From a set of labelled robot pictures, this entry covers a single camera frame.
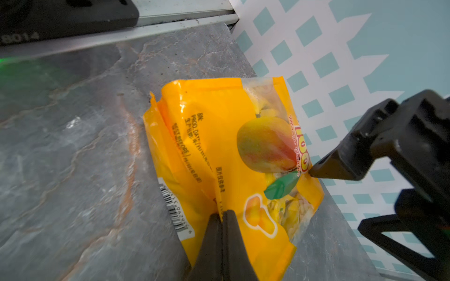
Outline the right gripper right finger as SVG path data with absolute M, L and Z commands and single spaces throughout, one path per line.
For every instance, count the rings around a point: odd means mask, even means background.
M 222 273 L 224 281 L 258 281 L 250 263 L 236 213 L 227 210 L 222 222 Z

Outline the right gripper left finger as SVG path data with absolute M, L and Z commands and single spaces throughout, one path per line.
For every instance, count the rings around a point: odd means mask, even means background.
M 197 260 L 187 281 L 221 281 L 222 268 L 222 223 L 219 214 L 209 218 Z

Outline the yellow candy bag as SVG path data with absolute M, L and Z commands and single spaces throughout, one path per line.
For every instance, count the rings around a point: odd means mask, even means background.
M 187 258 L 233 211 L 257 278 L 279 281 L 324 198 L 283 78 L 176 80 L 144 114 L 159 188 Z

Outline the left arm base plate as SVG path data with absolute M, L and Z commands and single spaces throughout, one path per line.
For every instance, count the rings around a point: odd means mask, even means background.
M 1 1 L 1 45 L 132 28 L 138 19 L 132 1 Z

